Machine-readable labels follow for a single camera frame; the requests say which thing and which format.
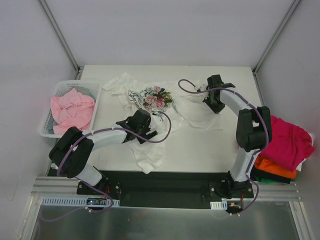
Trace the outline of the white floral t shirt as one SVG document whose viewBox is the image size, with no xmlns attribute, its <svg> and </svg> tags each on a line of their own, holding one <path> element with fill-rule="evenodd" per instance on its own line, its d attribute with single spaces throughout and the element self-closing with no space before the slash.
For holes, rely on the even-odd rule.
<svg viewBox="0 0 320 240">
<path fill-rule="evenodd" d="M 203 102 L 205 95 L 181 90 L 177 82 L 142 82 L 128 73 L 108 81 L 103 87 L 113 97 L 118 97 L 125 116 L 132 116 L 143 109 L 150 113 L 151 124 L 158 134 L 151 142 L 140 144 L 133 140 L 133 150 L 138 167 L 149 174 L 165 160 L 165 144 L 162 139 L 186 126 L 205 131 L 222 130 L 222 118 Z"/>
</svg>

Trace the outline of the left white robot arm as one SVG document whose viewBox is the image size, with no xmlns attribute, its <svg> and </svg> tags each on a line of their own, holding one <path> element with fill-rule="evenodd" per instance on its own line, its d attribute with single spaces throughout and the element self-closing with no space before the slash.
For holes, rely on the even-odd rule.
<svg viewBox="0 0 320 240">
<path fill-rule="evenodd" d="M 73 148 L 63 165 L 60 165 L 72 145 L 85 135 L 77 127 L 70 127 L 49 152 L 49 159 L 60 167 L 60 176 L 69 179 L 77 178 L 86 182 L 88 188 L 94 194 L 99 195 L 105 191 L 107 179 L 96 168 L 88 164 L 91 153 L 109 145 L 123 144 L 135 139 L 140 144 L 151 140 L 158 134 L 156 128 L 152 126 L 152 120 L 152 116 L 147 111 L 139 109 L 127 119 L 116 122 L 111 130 L 91 134 L 82 139 Z"/>
</svg>

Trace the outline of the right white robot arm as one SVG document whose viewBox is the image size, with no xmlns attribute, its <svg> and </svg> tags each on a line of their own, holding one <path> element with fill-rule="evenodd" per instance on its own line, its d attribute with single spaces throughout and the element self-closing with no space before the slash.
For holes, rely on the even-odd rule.
<svg viewBox="0 0 320 240">
<path fill-rule="evenodd" d="M 216 114 L 229 107 L 237 116 L 237 156 L 225 179 L 214 187 L 218 196 L 231 199 L 251 187 L 250 172 L 257 155 L 272 140 L 271 113 L 266 106 L 249 103 L 232 83 L 224 83 L 219 74 L 210 76 L 207 84 L 208 95 L 203 102 Z"/>
</svg>

